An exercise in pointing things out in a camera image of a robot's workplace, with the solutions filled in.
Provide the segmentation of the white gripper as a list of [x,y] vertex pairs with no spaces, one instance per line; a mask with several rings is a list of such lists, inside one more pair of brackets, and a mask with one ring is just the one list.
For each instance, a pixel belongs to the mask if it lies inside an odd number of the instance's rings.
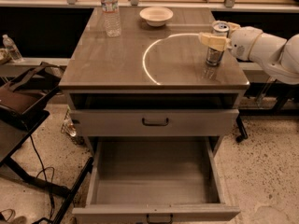
[[228,21],[212,22],[212,31],[214,33],[228,33],[233,30],[235,31],[232,32],[231,39],[223,35],[213,35],[212,33],[199,33],[198,38],[203,45],[211,49],[217,51],[231,49],[231,54],[234,57],[241,61],[248,61],[253,44],[263,31],[250,26],[240,28],[239,24]]

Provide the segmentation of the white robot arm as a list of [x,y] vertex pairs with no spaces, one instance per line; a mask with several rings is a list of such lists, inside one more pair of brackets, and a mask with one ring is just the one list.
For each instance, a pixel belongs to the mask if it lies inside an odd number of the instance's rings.
[[229,50],[241,61],[257,63],[268,76],[280,82],[299,84],[299,35],[286,39],[251,26],[214,21],[212,33],[201,32],[198,38],[213,51]]

